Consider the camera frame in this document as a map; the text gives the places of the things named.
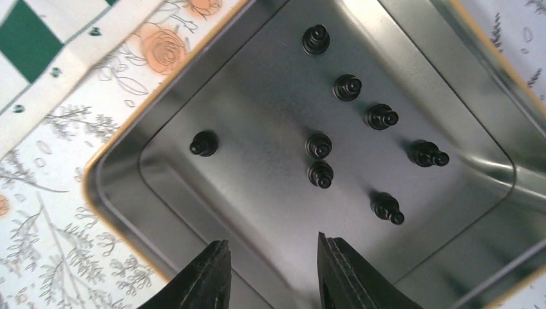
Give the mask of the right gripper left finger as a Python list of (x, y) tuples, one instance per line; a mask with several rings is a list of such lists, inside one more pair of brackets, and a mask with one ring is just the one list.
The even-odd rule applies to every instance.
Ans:
[(231, 279), (228, 241), (216, 240), (139, 309), (228, 308)]

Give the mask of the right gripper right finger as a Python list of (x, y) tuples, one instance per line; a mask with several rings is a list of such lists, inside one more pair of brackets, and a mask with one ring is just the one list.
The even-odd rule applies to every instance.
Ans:
[(343, 238), (318, 234), (317, 271), (322, 308), (420, 308)]

